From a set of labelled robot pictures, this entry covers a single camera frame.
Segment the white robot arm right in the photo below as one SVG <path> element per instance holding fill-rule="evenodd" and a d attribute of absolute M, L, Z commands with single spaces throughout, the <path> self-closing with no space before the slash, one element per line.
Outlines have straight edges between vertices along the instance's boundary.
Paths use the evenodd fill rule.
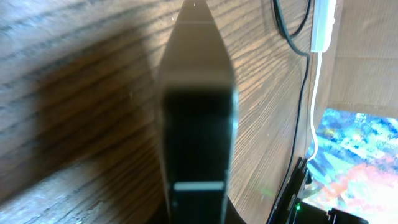
<path fill-rule="evenodd" d="M 363 218 L 332 208 L 329 211 L 298 201 L 287 222 L 288 224 L 369 224 Z"/>

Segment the white power strip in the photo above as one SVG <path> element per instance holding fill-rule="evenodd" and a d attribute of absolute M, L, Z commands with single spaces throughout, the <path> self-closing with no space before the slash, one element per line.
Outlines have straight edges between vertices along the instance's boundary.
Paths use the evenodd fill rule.
<path fill-rule="evenodd" d="M 310 51 L 324 53 L 328 50 L 335 23 L 336 0 L 315 0 Z"/>

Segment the cardboard board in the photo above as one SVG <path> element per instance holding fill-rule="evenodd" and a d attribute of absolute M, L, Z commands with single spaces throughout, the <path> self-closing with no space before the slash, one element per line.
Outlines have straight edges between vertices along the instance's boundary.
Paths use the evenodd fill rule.
<path fill-rule="evenodd" d="M 327 108 L 397 117 L 397 0 L 337 1 L 315 124 Z"/>

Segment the Galaxy smartphone with reflective screen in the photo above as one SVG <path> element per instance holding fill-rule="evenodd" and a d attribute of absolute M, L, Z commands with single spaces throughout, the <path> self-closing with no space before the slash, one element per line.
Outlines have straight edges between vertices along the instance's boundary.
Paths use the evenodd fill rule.
<path fill-rule="evenodd" d="M 170 223 L 223 223 L 238 88 L 205 1 L 184 1 L 160 62 L 157 123 Z"/>

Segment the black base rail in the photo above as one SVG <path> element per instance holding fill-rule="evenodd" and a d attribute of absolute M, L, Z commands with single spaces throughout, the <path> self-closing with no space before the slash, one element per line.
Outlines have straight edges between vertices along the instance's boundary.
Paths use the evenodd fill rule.
<path fill-rule="evenodd" d="M 307 182 L 307 164 L 307 159 L 299 158 L 284 191 L 275 202 L 267 224 L 294 223 L 297 204 L 302 198 Z"/>

